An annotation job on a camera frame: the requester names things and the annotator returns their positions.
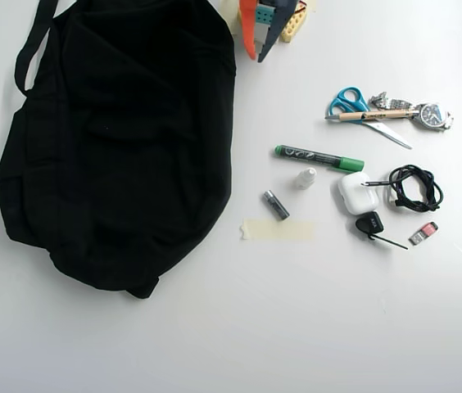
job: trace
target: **marker cap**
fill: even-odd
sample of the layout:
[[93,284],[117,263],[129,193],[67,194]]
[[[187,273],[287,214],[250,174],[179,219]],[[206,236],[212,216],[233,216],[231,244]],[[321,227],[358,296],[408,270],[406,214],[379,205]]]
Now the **marker cap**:
[[360,172],[364,168],[364,162],[354,158],[342,157],[338,168],[347,172]]

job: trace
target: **pencil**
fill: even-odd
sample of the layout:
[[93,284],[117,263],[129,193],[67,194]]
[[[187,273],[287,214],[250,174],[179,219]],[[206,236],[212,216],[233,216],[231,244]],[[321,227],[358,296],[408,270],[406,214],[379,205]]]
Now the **pencil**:
[[376,120],[376,119],[400,119],[411,118],[419,114],[419,111],[407,109],[394,111],[373,112],[344,112],[338,115],[326,116],[326,120],[353,121],[353,120]]

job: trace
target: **bottle cap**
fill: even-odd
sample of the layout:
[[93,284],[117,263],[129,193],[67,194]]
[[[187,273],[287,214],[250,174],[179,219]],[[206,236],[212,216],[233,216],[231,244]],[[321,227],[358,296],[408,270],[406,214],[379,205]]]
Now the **bottle cap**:
[[360,172],[364,168],[364,162],[354,158],[342,157],[338,168],[348,172]]
[[305,180],[313,180],[316,177],[316,169],[315,168],[308,168],[302,171],[302,177]]

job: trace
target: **white bottle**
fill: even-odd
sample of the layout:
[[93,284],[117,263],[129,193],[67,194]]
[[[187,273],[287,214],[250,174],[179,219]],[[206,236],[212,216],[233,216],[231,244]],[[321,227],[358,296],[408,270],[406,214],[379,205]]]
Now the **white bottle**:
[[297,178],[295,178],[295,186],[301,190],[305,190],[315,182],[316,170],[314,168],[308,168],[302,170]]

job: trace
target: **scissor blade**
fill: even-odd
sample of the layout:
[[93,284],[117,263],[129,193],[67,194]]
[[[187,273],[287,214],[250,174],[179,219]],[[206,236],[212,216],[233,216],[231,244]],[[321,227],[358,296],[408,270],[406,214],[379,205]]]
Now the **scissor blade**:
[[398,143],[406,149],[412,149],[413,147],[398,133],[387,127],[385,124],[380,123],[379,121],[365,121],[364,125],[371,127],[379,131],[384,137],[391,139],[394,143]]

